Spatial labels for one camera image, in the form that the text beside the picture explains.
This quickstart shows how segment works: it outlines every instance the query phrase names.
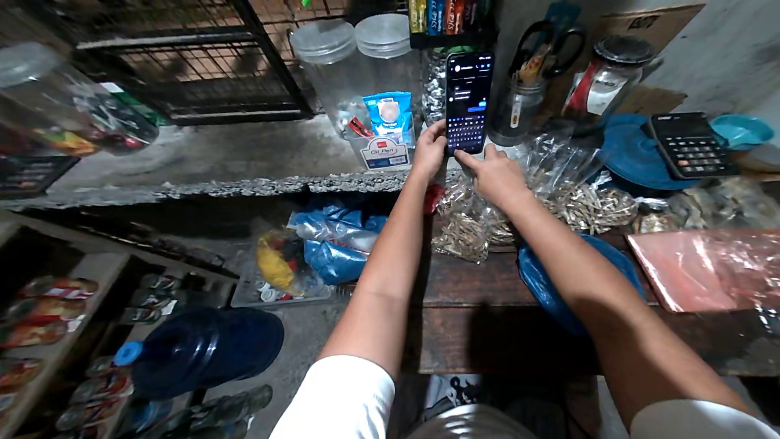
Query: blue snack packet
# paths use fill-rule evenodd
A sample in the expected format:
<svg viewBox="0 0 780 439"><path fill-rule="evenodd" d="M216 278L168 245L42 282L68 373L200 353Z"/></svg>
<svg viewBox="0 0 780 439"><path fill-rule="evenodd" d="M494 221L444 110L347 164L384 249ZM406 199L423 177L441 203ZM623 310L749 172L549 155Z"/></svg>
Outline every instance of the blue snack packet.
<svg viewBox="0 0 780 439"><path fill-rule="evenodd" d="M445 0L428 0L428 35L441 34Z"/></svg>
<svg viewBox="0 0 780 439"><path fill-rule="evenodd" d="M412 126L412 94L408 91L387 91L363 96L371 126L377 135L401 134Z"/></svg>

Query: white sleeve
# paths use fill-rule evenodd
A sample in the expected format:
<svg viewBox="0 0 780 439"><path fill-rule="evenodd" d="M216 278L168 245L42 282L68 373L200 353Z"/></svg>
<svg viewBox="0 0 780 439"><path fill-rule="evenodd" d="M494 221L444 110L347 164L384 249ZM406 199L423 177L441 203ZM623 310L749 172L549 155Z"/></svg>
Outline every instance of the white sleeve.
<svg viewBox="0 0 780 439"><path fill-rule="evenodd" d="M384 439L395 385L376 364L351 355L314 363L270 439Z"/></svg>
<svg viewBox="0 0 780 439"><path fill-rule="evenodd" d="M767 424L714 402L676 399L640 410L631 439L780 439Z"/></svg>

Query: wooden table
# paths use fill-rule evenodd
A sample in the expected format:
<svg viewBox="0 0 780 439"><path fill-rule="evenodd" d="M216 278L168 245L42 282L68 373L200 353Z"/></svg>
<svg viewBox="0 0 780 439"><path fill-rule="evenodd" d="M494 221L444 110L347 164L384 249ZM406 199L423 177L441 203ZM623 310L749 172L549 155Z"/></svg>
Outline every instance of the wooden table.
<svg viewBox="0 0 780 439"><path fill-rule="evenodd" d="M602 236L631 259L623 234ZM569 335L538 305L519 277L516 253L491 253L477 265L424 255L409 315L404 369L419 373L594 374L588 338ZM722 375L780 376L780 325L755 311L671 313L647 284L648 304Z"/></svg>

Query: pink plastic sheet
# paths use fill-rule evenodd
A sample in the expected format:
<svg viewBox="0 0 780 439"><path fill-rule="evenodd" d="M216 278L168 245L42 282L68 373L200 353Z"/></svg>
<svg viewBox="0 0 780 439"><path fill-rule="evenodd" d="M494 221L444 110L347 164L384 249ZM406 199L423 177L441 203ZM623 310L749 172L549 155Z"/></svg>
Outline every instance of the pink plastic sheet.
<svg viewBox="0 0 780 439"><path fill-rule="evenodd" d="M780 306L780 229L681 230L628 239L669 311Z"/></svg>

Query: black scissors handle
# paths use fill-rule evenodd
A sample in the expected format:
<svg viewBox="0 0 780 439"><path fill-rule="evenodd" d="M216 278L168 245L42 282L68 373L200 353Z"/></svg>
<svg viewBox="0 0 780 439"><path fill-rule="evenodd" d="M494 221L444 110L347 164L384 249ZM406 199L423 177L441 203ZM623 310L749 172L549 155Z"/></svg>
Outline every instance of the black scissors handle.
<svg viewBox="0 0 780 439"><path fill-rule="evenodd" d="M525 34L520 38L520 43L517 45L517 52L515 52L515 58L512 61L512 65L509 68L510 73L515 73L520 70L520 67L524 62L528 61L531 56L534 56L533 48L524 49L523 46L531 38L532 35L541 34L544 35L544 43L550 44L552 38L555 36L555 25L547 20L537 21L534 24L528 26Z"/></svg>
<svg viewBox="0 0 780 439"><path fill-rule="evenodd" d="M569 69L569 67L572 66L572 64L574 64L577 58L582 55L583 49L585 48L585 32L585 28L579 24L576 24L561 32L561 34L555 40L555 43L550 48L550 55L555 56L556 60L552 66L542 72L542 77L544 79L557 77L561 73L565 72ZM579 44L577 45L577 49L574 51L572 56L566 61L562 62L560 59L557 59L558 53L560 53L561 49L563 49L563 45L565 45L571 37L577 37L579 39Z"/></svg>

